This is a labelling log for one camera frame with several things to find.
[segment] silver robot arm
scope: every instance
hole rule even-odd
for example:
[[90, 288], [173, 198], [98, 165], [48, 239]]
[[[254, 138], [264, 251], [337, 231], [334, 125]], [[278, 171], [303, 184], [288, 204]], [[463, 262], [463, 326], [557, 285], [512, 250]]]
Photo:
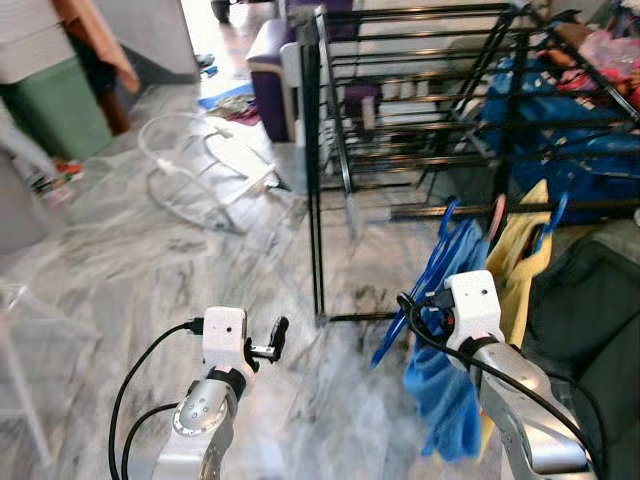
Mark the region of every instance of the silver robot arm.
[[160, 453], [153, 480], [220, 478], [220, 464], [233, 440], [238, 402], [255, 381], [258, 363], [280, 359], [289, 326], [282, 317], [267, 347], [246, 338], [246, 313], [212, 307], [204, 316], [202, 379], [194, 382], [173, 415], [171, 436]]
[[[547, 374], [504, 343], [500, 303], [487, 271], [449, 277], [454, 328], [447, 347], [462, 351], [540, 395], [576, 426], [552, 392]], [[458, 360], [452, 363], [465, 368]], [[472, 366], [480, 405], [500, 431], [516, 480], [592, 480], [596, 474], [585, 446], [554, 415], [512, 386]]]

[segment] green trash can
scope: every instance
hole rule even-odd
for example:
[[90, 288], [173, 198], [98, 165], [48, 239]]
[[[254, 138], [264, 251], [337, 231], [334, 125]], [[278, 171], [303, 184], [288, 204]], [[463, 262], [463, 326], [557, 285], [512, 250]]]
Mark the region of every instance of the green trash can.
[[85, 160], [112, 140], [76, 57], [0, 92], [16, 123], [51, 156]]

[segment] marble floor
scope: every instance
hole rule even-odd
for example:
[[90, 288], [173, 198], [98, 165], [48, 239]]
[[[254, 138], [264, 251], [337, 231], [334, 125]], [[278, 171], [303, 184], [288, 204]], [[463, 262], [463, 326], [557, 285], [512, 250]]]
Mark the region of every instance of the marble floor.
[[[0, 476], [107, 479], [108, 422], [127, 370], [168, 327], [201, 315], [207, 306], [228, 305], [247, 310], [248, 333], [256, 342], [267, 341], [280, 315], [291, 326], [282, 360], [262, 366], [253, 392], [240, 403], [223, 478], [499, 478], [497, 438], [479, 461], [447, 465], [420, 456], [425, 428], [402, 386], [408, 335], [372, 372], [369, 361], [385, 324], [316, 327], [303, 197], [270, 191], [238, 202], [231, 214], [248, 226], [245, 236], [192, 226], [149, 199], [145, 179], [153, 164], [137, 148], [137, 130], [163, 113], [196, 111], [197, 98], [198, 86], [149, 89], [132, 111], [133, 131], [86, 162], [84, 179], [57, 212], [52, 233], [0, 259], [3, 279], [28, 285], [71, 322], [100, 334], [95, 345], [84, 345], [90, 354], [81, 359], [69, 354], [77, 339], [68, 347], [28, 339], [18, 345], [25, 363], [30, 352], [48, 352], [39, 367], [55, 366], [66, 398], [34, 395], [54, 466], [40, 466], [23, 424], [5, 421]], [[243, 138], [283, 176], [295, 175], [291, 159], [269, 144], [260, 125], [236, 128], [246, 129], [240, 131]], [[358, 201], [363, 217], [375, 213], [369, 207], [376, 198], [364, 195]], [[352, 243], [344, 212], [336, 208], [341, 202], [339, 195], [328, 195], [325, 205], [328, 307], [333, 312], [393, 308], [396, 292], [409, 288], [422, 269], [436, 225], [386, 226], [365, 219]], [[119, 446], [143, 412], [184, 395], [199, 374], [200, 356], [198, 338], [185, 333], [152, 354], [124, 398]], [[30, 377], [36, 392], [41, 378]], [[150, 478], [169, 434], [167, 419], [160, 414], [139, 432], [132, 478]]]

